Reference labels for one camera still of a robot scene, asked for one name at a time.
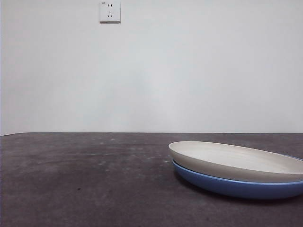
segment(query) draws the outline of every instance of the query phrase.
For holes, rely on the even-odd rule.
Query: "outlet faceplate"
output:
[[[104,0],[99,3],[100,23],[121,22],[121,1]]]

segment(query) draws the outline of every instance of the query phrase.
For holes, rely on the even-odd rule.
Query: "white plate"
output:
[[[268,183],[303,180],[303,161],[277,153],[199,141],[175,142],[169,148],[179,165],[205,175]]]

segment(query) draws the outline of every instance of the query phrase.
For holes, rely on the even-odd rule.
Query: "plate bottom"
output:
[[[303,181],[287,183],[260,183],[224,179],[186,169],[173,160],[179,175],[190,183],[218,194],[245,198],[273,200],[293,197],[303,193]]]

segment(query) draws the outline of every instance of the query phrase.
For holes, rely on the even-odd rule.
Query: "stacked plates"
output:
[[[280,199],[303,193],[303,160],[234,145],[183,141],[169,145],[176,171],[220,194]]]

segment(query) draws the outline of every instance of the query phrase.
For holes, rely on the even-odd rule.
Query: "dark gray table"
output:
[[[168,144],[228,143],[303,158],[303,134],[22,133],[1,137],[2,227],[300,227],[303,196],[252,201],[181,179]]]

